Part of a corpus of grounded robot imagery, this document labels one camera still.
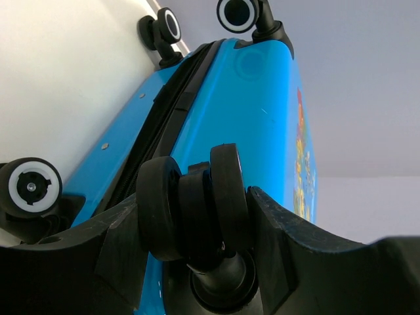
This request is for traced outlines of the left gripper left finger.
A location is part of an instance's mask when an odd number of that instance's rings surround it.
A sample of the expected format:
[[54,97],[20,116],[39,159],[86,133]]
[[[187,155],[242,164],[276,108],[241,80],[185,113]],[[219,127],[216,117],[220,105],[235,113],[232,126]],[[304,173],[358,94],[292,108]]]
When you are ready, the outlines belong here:
[[2,314],[133,314],[147,262],[136,199],[34,245],[1,248]]

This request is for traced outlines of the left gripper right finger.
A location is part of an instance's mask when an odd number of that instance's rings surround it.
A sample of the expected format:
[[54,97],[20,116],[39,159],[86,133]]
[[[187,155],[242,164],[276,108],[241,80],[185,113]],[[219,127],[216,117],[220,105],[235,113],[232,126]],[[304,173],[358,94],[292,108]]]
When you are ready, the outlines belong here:
[[288,211],[258,187],[255,263],[265,314],[418,314],[419,238],[363,244]]

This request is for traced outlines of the blue hard-shell suitcase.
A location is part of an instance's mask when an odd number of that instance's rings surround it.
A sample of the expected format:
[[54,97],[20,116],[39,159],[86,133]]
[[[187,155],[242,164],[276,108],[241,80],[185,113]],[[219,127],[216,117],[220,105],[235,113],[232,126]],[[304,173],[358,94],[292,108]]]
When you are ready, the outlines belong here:
[[267,1],[219,1],[219,23],[251,32],[182,52],[174,12],[132,15],[148,73],[72,172],[43,154],[1,161],[1,227],[34,245],[136,199],[147,262],[133,314],[264,314],[254,219],[262,188],[313,221],[316,164],[299,68]]

